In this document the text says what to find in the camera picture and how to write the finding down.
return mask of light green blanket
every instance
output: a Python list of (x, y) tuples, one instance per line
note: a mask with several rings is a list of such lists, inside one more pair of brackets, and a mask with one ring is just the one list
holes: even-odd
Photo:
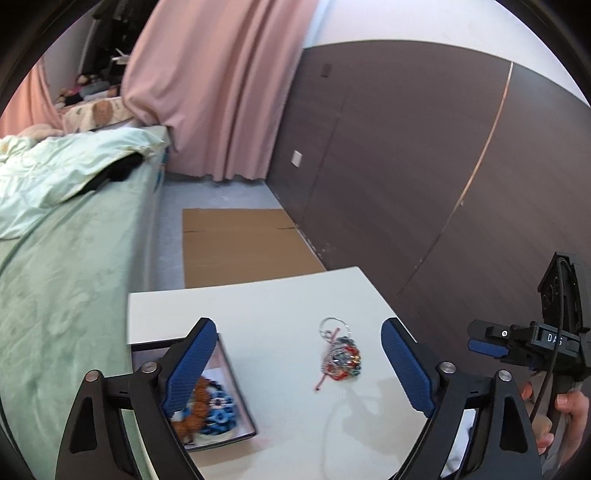
[(0, 239), (18, 238), (100, 171), (163, 141), (146, 130), (118, 128), (50, 137), (0, 139)]
[[(137, 289), (132, 264), (162, 156), (66, 201), (22, 238), (0, 241), (0, 397), (38, 480), (54, 478), (85, 372), (131, 372), (127, 298)], [(136, 428), (128, 433), (136, 450)], [(141, 453), (136, 459), (144, 470)]]

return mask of cardboard sheet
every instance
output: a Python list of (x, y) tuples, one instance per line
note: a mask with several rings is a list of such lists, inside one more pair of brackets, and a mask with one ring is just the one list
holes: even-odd
[(281, 209), (183, 211), (186, 288), (325, 271)]

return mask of red string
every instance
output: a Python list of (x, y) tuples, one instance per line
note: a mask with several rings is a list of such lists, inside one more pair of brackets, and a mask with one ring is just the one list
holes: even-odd
[[(337, 327), (336, 330), (333, 332), (333, 334), (330, 336), (330, 344), (331, 345), (334, 343), (335, 338), (336, 338), (337, 334), (339, 333), (339, 330), (340, 330), (340, 328)], [(316, 385), (316, 388), (314, 389), (315, 392), (320, 391), (320, 387), (322, 386), (322, 384), (326, 380), (326, 376), (327, 376), (327, 374), (322, 375), (322, 379), (318, 382), (318, 385)]]

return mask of white wall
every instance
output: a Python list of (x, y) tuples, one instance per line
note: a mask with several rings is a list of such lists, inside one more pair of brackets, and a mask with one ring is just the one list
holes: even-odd
[(51, 98), (56, 99), (60, 88), (76, 85), (78, 67), (86, 37), (92, 24), (94, 8), (66, 30), (44, 55), (45, 71)]
[(418, 40), (512, 60), (585, 103), (548, 47), (495, 0), (320, 0), (305, 47), (359, 40)]

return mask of screw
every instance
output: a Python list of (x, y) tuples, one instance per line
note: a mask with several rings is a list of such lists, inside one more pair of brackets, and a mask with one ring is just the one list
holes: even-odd
[(513, 377), (511, 376), (511, 373), (507, 370), (499, 370), (499, 378), (503, 382), (510, 382)]
[(142, 372), (145, 374), (150, 374), (152, 372), (155, 372), (157, 368), (158, 364), (156, 362), (146, 362), (142, 365)]
[(441, 365), (439, 365), (439, 370), (445, 374), (452, 374), (456, 371), (456, 366), (451, 362), (441, 362)]
[(84, 379), (87, 382), (94, 382), (97, 378), (99, 378), (99, 371), (98, 370), (91, 370), (84, 377)]

